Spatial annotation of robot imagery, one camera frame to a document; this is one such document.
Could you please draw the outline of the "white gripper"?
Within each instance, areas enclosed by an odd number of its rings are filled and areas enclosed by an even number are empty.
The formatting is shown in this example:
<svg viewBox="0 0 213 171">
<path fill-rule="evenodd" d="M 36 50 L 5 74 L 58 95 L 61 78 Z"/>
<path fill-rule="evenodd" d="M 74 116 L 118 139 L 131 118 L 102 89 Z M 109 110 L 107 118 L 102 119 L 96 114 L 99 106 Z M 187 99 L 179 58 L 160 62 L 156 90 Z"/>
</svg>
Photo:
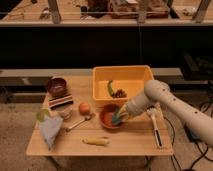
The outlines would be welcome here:
<svg viewBox="0 0 213 171">
<path fill-rule="evenodd" d="M 144 93 L 130 98 L 123 106 L 122 114 L 135 117 L 142 114 L 147 108 L 152 106 L 154 102 L 150 100 Z"/>
</svg>

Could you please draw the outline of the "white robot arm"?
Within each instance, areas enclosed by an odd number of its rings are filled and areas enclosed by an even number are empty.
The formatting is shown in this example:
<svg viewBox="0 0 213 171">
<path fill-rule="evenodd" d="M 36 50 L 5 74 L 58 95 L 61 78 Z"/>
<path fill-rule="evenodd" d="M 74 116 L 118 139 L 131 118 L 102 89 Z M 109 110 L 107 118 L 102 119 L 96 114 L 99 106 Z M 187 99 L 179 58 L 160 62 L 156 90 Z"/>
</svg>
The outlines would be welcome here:
<svg viewBox="0 0 213 171">
<path fill-rule="evenodd" d="M 209 147 L 213 148 L 213 119 L 174 96 L 166 83 L 149 80 L 144 90 L 124 104 L 124 115 L 136 117 L 159 102 L 184 121 L 188 128 Z"/>
</svg>

